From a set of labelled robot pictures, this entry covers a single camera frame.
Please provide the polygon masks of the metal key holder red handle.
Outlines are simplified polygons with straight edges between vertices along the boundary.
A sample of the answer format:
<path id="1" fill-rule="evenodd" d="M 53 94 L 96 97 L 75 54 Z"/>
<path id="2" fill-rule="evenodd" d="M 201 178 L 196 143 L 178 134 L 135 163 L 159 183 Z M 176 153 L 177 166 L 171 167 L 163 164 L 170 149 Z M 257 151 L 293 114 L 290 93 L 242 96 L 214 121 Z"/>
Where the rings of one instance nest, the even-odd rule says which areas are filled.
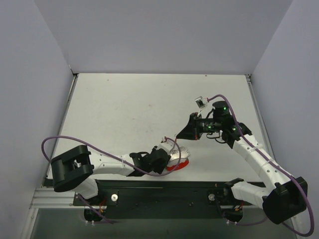
<path id="1" fill-rule="evenodd" d="M 167 171 L 176 171 L 183 169 L 189 164 L 190 152 L 187 147 L 180 147 L 180 150 L 176 147 L 170 151 L 170 160 L 166 166 Z"/>

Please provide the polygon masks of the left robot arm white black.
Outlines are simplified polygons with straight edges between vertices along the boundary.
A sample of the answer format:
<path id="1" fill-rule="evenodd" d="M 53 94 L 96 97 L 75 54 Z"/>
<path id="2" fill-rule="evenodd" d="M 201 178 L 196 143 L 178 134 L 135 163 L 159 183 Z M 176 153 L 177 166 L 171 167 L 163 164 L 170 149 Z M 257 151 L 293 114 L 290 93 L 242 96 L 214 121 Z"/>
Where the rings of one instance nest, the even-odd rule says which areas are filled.
<path id="1" fill-rule="evenodd" d="M 150 153 L 138 152 L 119 156 L 116 160 L 101 153 L 89 151 L 85 145 L 77 146 L 51 161 L 53 188 L 55 192 L 74 190 L 89 204 L 102 200 L 98 183 L 90 178 L 94 174 L 116 174 L 125 177 L 142 177 L 154 172 L 161 175 L 168 165 L 173 145 L 163 142 Z"/>

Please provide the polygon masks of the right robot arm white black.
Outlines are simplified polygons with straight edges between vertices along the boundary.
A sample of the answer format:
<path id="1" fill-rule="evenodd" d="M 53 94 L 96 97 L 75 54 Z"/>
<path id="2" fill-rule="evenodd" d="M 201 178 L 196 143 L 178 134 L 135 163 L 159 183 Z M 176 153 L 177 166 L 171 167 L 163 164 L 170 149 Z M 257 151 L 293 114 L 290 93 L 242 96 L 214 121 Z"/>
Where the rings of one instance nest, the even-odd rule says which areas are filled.
<path id="1" fill-rule="evenodd" d="M 213 103 L 211 118 L 192 113 L 176 137 L 199 140 L 204 133 L 220 133 L 222 140 L 251 166 L 264 183 L 264 187 L 258 187 L 240 178 L 229 181 L 224 191 L 231 198 L 261 208 L 277 225 L 306 210 L 306 181 L 280 169 L 251 130 L 234 118 L 233 109 L 226 101 Z"/>

